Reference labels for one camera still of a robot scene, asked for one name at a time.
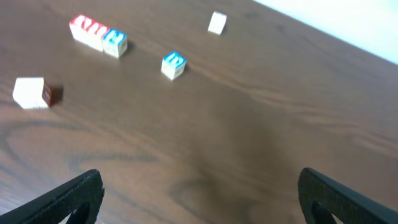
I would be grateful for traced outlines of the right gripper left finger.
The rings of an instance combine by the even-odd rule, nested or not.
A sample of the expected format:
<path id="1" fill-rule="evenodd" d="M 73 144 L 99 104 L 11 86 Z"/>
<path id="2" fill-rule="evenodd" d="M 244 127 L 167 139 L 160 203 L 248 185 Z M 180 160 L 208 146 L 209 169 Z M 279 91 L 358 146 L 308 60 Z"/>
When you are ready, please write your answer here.
<path id="1" fill-rule="evenodd" d="M 94 224 L 104 197 L 100 172 L 91 169 L 36 199 L 1 215 L 1 223 Z"/>

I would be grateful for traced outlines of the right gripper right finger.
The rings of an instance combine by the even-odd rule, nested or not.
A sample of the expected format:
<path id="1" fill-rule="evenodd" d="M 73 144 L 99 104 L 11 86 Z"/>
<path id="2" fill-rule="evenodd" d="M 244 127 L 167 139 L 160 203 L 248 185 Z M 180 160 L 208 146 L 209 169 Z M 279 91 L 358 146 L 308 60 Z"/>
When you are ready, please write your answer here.
<path id="1" fill-rule="evenodd" d="M 397 224 L 397 212 L 345 185 L 306 167 L 298 178 L 298 198 L 309 224 L 343 223 Z"/>

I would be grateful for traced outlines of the blue number 2 block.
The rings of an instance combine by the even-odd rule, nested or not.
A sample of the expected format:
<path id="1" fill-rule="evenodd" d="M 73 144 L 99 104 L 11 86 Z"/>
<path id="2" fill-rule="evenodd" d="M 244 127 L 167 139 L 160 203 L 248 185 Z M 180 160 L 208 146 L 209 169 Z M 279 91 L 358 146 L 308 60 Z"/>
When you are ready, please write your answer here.
<path id="1" fill-rule="evenodd" d="M 106 54 L 119 58 L 127 50 L 127 35 L 111 28 L 103 37 L 103 48 Z"/>

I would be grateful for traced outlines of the red letter I block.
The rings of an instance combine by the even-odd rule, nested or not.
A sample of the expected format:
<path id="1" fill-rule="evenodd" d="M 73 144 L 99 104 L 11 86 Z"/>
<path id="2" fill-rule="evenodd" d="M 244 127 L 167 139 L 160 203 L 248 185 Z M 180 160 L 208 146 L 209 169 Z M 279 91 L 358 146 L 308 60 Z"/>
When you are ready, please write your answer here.
<path id="1" fill-rule="evenodd" d="M 96 50 L 103 51 L 103 36 L 109 31 L 109 27 L 95 22 L 88 32 L 88 45 Z"/>

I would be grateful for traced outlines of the red letter A block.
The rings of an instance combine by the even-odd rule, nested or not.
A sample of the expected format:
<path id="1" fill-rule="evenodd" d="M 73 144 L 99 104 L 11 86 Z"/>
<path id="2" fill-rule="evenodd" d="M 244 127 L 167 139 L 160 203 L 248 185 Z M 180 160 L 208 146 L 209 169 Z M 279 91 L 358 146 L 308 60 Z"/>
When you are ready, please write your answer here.
<path id="1" fill-rule="evenodd" d="M 73 38 L 82 44 L 89 44 L 89 35 L 87 28 L 93 25 L 93 20 L 83 14 L 75 16 L 70 22 L 69 27 Z"/>

